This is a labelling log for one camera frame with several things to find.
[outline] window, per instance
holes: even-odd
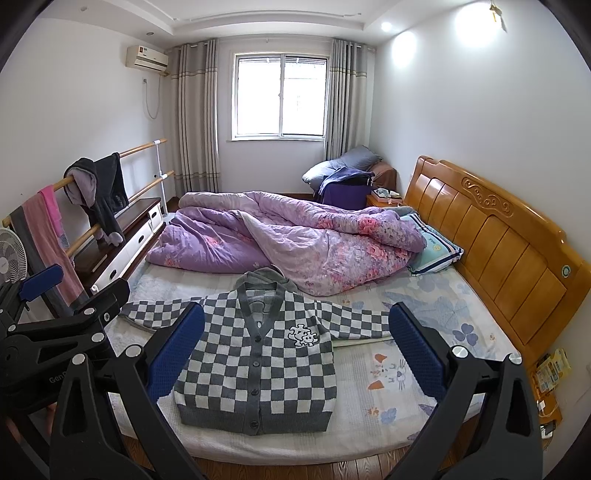
[[[233,138],[323,140],[327,59],[236,56]]]

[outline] hanging clothes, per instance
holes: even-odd
[[[42,295],[47,307],[56,317],[73,315],[88,300],[70,259],[57,238],[46,208],[44,197],[37,193],[10,214],[12,227],[21,239],[27,254],[31,274],[39,273],[54,264],[61,266],[64,279]]]
[[[124,236],[115,214],[129,205],[129,199],[119,154],[113,153],[96,162],[81,158],[67,168],[64,178],[68,175],[74,181],[64,187],[66,195],[74,205],[84,209],[91,227],[100,225],[95,238],[115,246],[122,243]]]

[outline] drawer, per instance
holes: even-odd
[[[129,263],[135,260],[135,257],[138,256],[140,250],[142,250],[145,244],[150,241],[152,235],[150,222],[146,222],[142,225],[142,228],[140,228],[137,233],[128,240],[123,247],[123,251],[126,252],[126,255],[129,258]]]
[[[93,294],[100,292],[103,288],[109,285],[111,282],[120,278],[131,263],[138,256],[139,252],[143,249],[146,243],[152,238],[153,232],[149,222],[146,222],[136,232],[136,234],[128,240],[125,246],[113,259],[113,261],[107,265],[105,271],[96,280],[92,286],[91,291]]]
[[[160,205],[156,205],[151,210],[149,210],[148,216],[150,217],[150,227],[152,227],[152,231],[155,232],[163,223]]]
[[[96,279],[95,284],[90,289],[93,294],[100,292],[103,288],[109,285],[111,282],[117,280],[123,273],[127,265],[129,264],[129,252],[125,248],[117,254],[113,261],[107,265],[105,271],[100,274],[100,277]]]

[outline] wooden floor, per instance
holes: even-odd
[[[468,420],[460,430],[456,442],[447,454],[441,468],[454,465],[462,458],[478,419]],[[150,461],[136,439],[124,437],[131,458],[138,464],[152,468]],[[322,463],[296,466],[252,466],[198,459],[199,468],[210,480],[383,480],[410,447],[392,450],[349,462]]]

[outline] yellow package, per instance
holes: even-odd
[[[535,372],[538,386],[542,393],[547,393],[556,388],[561,378],[566,377],[572,369],[566,358],[564,349],[558,348],[544,360]]]

